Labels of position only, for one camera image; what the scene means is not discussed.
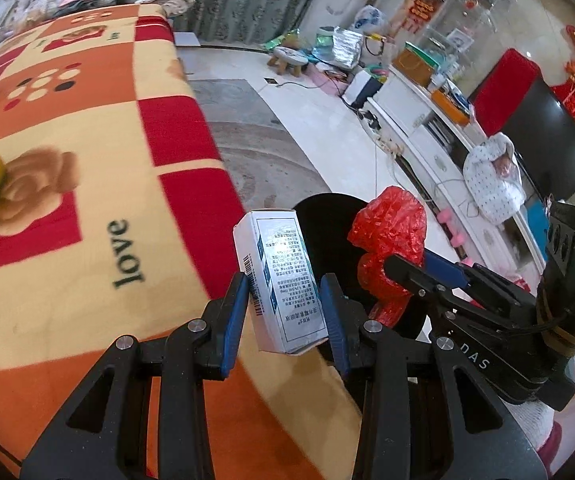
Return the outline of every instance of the black dot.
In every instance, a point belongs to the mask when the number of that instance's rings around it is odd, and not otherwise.
[[[74,81],[66,81],[65,83],[61,83],[57,85],[54,89],[55,92],[61,92],[61,90],[68,90],[74,86]]]

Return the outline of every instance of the blue gripper pad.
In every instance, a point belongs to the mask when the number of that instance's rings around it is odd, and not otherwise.
[[[437,282],[449,289],[461,288],[466,290],[468,286],[467,278],[456,264],[427,249],[425,250],[423,261],[423,268]]]
[[[236,355],[239,351],[239,343],[241,342],[241,333],[244,329],[245,311],[247,310],[249,292],[250,282],[248,277],[243,275],[241,283],[239,283],[239,286],[236,289],[232,313],[228,320],[228,326],[226,326],[223,361],[221,362],[221,375],[224,379],[228,377],[230,371],[234,368]]]
[[[321,295],[321,306],[323,307],[323,316],[328,328],[328,339],[330,340],[331,354],[334,357],[334,367],[337,369],[341,378],[346,378],[349,374],[349,355],[347,354],[347,338],[341,319],[339,318],[338,300],[343,299],[341,287],[336,279],[330,283],[328,276],[321,279],[319,293]]]

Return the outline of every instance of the white tile floor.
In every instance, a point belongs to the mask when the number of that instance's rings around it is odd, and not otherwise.
[[[188,79],[245,79],[270,106],[333,192],[366,201],[387,186],[402,186],[418,196],[410,180],[367,136],[343,101],[314,87],[307,76],[279,76],[267,67],[268,55],[216,48],[180,48]],[[436,218],[427,210],[426,247],[452,262],[458,261]]]

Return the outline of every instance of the pink basket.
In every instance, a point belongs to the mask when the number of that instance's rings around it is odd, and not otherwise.
[[[312,63],[307,66],[305,73],[307,73],[314,84],[320,87],[326,94],[342,96],[347,88],[347,83],[333,81],[323,72],[319,72]]]

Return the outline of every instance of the gray carpet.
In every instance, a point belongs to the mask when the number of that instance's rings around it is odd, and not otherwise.
[[[246,211],[293,208],[330,191],[245,79],[190,81],[190,86]]]

